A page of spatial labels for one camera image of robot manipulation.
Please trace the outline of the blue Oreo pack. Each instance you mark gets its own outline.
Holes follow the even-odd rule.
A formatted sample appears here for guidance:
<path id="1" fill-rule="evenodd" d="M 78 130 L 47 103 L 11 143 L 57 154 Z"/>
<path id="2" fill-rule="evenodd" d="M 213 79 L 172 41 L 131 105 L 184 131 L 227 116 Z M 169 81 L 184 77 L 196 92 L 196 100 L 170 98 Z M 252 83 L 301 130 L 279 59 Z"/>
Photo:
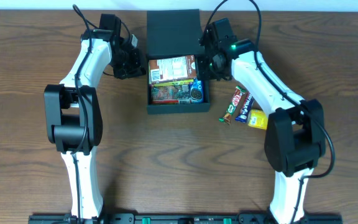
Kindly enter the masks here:
<path id="1" fill-rule="evenodd" d="M 194 79 L 189 85 L 190 97 L 192 103 L 203 103 L 204 102 L 204 90 L 203 82 L 201 80 Z"/>

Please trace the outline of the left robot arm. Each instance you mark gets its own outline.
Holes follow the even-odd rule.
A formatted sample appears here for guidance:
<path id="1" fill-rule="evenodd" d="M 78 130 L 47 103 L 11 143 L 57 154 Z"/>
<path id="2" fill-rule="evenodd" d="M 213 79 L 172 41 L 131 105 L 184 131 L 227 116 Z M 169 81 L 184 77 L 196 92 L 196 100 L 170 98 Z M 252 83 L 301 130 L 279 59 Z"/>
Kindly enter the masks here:
<path id="1" fill-rule="evenodd" d="M 48 140 L 65 162 L 72 196 L 64 223 L 109 223 L 99 191 L 96 153 L 103 119 L 96 93 L 105 68 L 124 80 L 145 75 L 134 35 L 121 37 L 125 24 L 114 14 L 102 14 L 99 25 L 85 19 L 81 49 L 68 75 L 44 90 Z"/>

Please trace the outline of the yellow green snack box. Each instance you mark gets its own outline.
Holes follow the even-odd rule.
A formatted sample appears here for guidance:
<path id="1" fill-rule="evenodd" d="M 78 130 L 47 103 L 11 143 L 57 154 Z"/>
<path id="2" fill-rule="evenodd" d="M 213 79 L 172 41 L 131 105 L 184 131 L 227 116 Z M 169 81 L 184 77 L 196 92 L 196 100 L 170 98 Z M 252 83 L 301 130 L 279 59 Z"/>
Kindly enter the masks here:
<path id="1" fill-rule="evenodd" d="M 187 80 L 163 80 L 158 82 L 152 82 L 149 84 L 151 87 L 156 86 L 176 86 L 176 85 L 185 85 L 189 83 L 193 83 L 194 79 L 187 79 Z"/>

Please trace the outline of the yellow plastic bottle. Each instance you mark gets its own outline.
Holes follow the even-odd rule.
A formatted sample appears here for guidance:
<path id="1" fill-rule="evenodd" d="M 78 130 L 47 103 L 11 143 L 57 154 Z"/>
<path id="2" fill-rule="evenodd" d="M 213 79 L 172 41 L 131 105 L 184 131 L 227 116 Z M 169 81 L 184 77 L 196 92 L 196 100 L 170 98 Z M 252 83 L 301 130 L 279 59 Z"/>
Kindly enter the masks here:
<path id="1" fill-rule="evenodd" d="M 268 121 L 269 119 L 263 111 L 252 109 L 249 115 L 248 126 L 266 130 Z"/>

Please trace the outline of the green snack bag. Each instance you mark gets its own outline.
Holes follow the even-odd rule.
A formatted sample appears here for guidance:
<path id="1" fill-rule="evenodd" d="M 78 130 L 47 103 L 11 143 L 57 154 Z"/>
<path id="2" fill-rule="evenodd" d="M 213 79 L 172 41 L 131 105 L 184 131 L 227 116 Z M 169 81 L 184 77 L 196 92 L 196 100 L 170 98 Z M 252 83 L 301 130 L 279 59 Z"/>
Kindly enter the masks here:
<path id="1" fill-rule="evenodd" d="M 189 85 L 154 86 L 151 88 L 152 104 L 190 104 Z"/>

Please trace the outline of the black cardboard box with lid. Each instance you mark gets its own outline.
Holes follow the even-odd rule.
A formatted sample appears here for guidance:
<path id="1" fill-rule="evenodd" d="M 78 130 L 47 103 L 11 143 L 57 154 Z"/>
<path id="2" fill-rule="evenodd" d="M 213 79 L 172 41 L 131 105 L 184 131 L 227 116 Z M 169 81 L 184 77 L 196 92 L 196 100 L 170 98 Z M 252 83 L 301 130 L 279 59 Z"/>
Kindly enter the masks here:
<path id="1" fill-rule="evenodd" d="M 198 39 L 202 35 L 200 11 L 197 9 L 147 11 L 146 59 L 165 59 L 184 55 L 200 57 L 204 48 Z M 147 113 L 202 113 L 209 111 L 209 82 L 203 83 L 204 101 L 187 105 L 154 105 L 151 86 L 147 87 Z"/>

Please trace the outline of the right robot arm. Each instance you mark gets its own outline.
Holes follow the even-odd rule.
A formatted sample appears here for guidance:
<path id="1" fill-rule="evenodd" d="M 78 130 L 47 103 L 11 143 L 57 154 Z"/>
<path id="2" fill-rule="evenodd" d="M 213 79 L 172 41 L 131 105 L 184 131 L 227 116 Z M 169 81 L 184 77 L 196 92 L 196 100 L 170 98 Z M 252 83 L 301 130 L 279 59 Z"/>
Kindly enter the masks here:
<path id="1" fill-rule="evenodd" d="M 257 42 L 238 40 L 228 19 L 207 23 L 199 40 L 202 80 L 236 80 L 267 115 L 264 151 L 275 171 L 273 199 L 268 208 L 275 223 L 306 220 L 306 185 L 332 142 L 324 128 L 323 107 L 306 101 L 287 87 L 267 65 Z"/>

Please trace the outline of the brown chocolate box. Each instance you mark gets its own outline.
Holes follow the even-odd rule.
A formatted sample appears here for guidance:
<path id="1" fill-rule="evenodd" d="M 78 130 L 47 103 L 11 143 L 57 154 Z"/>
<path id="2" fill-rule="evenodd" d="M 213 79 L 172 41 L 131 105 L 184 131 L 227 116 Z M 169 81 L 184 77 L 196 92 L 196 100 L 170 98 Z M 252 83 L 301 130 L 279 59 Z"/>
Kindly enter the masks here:
<path id="1" fill-rule="evenodd" d="M 197 77 L 194 55 L 149 60 L 149 84 L 193 80 Z"/>

